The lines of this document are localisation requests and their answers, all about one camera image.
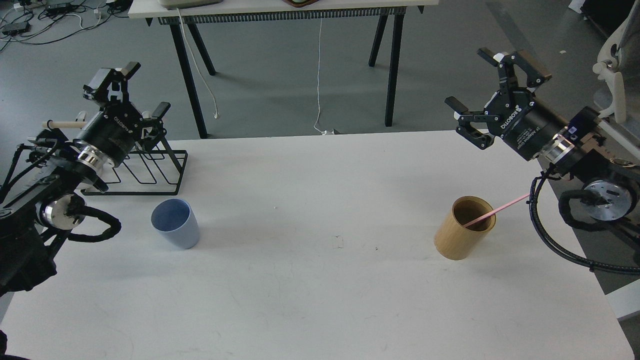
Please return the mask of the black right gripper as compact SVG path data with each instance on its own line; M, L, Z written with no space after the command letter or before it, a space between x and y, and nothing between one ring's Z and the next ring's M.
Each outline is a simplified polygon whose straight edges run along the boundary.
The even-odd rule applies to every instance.
M526 50L505 53L482 47L477 55L497 69L499 89L484 111L469 111L455 96L445 99L457 116L457 134L480 150L493 145L494 138L502 139L525 161L547 157L559 162L575 150L575 144L563 134L567 121L531 93L553 77L544 64ZM525 86L519 85L516 68L526 75ZM472 123L487 123L489 133L480 132Z

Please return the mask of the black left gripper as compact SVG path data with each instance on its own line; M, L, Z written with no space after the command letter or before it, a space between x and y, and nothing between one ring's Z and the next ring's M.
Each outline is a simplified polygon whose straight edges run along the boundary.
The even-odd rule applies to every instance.
M73 141L80 150L78 162L92 169L105 164L119 167L136 142L166 134L163 118L171 107L169 102L160 102L153 111L142 114L130 102L128 81L141 66L131 61L123 68L100 68L82 87L83 98L102 109Z

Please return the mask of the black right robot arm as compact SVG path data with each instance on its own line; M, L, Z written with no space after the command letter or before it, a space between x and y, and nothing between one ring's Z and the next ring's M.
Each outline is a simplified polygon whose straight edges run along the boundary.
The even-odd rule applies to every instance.
M499 138L525 161L546 159L549 166L532 181L526 202L542 243L592 272L638 276L638 266L588 259L558 244L543 226L538 198L546 181L563 176L579 180L581 188L558 197L563 221L590 233L608 231L638 252L639 222L629 216L639 205L639 166L607 153L605 137L597 131L601 117L591 107L565 120L536 98L536 89L552 75L528 51L493 52L482 47L477 54L496 68L499 87L480 111L470 111L455 96L446 98L457 120L455 132L480 150Z

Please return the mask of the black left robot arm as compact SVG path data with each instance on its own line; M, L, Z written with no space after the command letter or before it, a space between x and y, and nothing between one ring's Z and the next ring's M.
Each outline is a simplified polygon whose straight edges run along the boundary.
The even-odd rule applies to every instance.
M144 115L130 101L128 82L141 68L101 68L83 97L99 107L89 121L47 121L16 149L1 185L1 294L30 291L57 273L55 256L65 241L98 243L121 228L114 216L77 193L87 185L105 193L104 167L118 167L139 148L151 153L166 142L161 102Z

